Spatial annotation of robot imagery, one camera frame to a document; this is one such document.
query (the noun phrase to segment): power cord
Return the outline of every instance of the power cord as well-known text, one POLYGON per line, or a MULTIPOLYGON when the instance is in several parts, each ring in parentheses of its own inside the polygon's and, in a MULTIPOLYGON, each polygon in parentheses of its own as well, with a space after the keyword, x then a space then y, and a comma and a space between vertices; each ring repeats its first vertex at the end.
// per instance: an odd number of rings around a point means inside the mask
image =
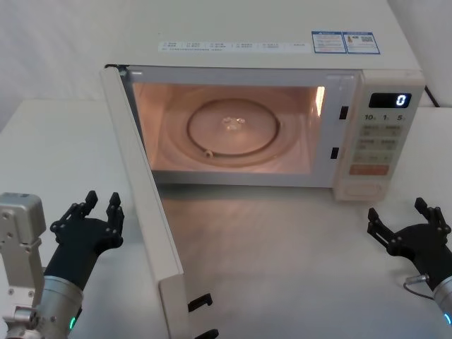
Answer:
POLYGON ((433 105, 436 108, 440 108, 439 103, 436 101, 435 97, 433 96, 432 92, 430 92, 430 89, 427 86, 425 86, 425 92, 429 96, 430 100, 433 102, 433 105))
POLYGON ((418 293, 416 291, 411 290, 408 286, 419 284, 419 283, 427 283, 429 282, 429 276, 427 274, 423 275, 416 275, 415 277, 409 277, 405 279, 405 282, 403 283, 403 288, 407 290, 409 293, 413 293, 414 295, 417 295, 418 297, 422 297, 428 300, 434 300, 429 295, 424 295, 422 293, 418 293))
POLYGON ((422 298, 429 299, 429 300, 434 300, 434 299, 433 299, 432 297, 430 297, 429 295, 423 295, 422 293, 418 293, 418 292, 416 292, 416 291, 411 290, 411 289, 408 287, 408 285, 407 285, 406 282, 403 283, 403 288, 405 288, 409 293, 413 293, 414 295, 417 295, 418 297, 422 297, 422 298))

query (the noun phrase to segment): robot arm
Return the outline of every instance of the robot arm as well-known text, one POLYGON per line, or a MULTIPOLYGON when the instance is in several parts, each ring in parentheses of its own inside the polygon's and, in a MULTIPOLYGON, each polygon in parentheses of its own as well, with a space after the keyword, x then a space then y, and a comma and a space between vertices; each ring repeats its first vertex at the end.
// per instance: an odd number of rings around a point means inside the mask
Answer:
POLYGON ((394 233, 371 208, 367 232, 382 244, 391 256, 402 256, 413 262, 421 276, 408 279, 406 285, 425 281, 433 291, 433 297, 429 299, 438 304, 450 325, 452 253, 446 243, 451 228, 446 224, 439 207, 427 207, 422 198, 417 198, 415 208, 427 219, 427 224, 408 226, 394 233))
POLYGON ((90 191, 85 203, 72 204, 52 224, 59 245, 43 275, 37 250, 45 231, 41 200, 29 194, 0 195, 1 254, 10 285, 6 338, 67 338, 81 313, 82 291, 97 258, 123 242, 118 193, 110 199, 107 222, 86 218, 96 203, 90 191))

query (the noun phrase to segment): digital display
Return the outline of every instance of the digital display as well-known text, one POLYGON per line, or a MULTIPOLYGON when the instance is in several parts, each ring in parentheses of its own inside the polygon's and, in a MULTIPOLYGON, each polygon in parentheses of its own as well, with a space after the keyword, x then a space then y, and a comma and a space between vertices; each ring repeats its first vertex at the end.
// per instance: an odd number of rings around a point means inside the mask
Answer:
POLYGON ((370 97, 371 108, 406 108, 410 104, 410 93, 374 93, 370 97))

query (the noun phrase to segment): label sticker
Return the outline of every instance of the label sticker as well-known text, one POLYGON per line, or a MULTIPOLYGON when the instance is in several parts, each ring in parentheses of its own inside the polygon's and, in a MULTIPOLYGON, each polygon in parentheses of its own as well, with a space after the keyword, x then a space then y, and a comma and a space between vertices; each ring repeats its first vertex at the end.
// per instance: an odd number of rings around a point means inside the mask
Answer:
POLYGON ((312 31, 316 53, 346 54, 342 32, 312 31))
POLYGON ((159 52, 203 53, 311 53, 306 42, 186 42, 164 41, 158 44, 159 52))
POLYGON ((372 32, 342 32, 347 53, 380 54, 372 32))

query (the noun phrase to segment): white wall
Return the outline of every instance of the white wall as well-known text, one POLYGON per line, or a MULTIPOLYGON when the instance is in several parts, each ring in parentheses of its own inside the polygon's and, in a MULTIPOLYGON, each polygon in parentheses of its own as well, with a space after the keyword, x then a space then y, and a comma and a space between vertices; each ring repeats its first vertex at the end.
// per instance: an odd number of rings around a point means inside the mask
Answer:
MULTIPOLYGON (((452 106, 452 0, 389 1, 430 89, 452 106)), ((0 0, 0 130, 24 98, 102 98, 98 72, 132 3, 0 0)))
POLYGON ((389 0, 441 106, 452 107, 452 0, 389 0))
POLYGON ((23 98, 103 98, 130 0, 0 0, 0 130, 23 98))

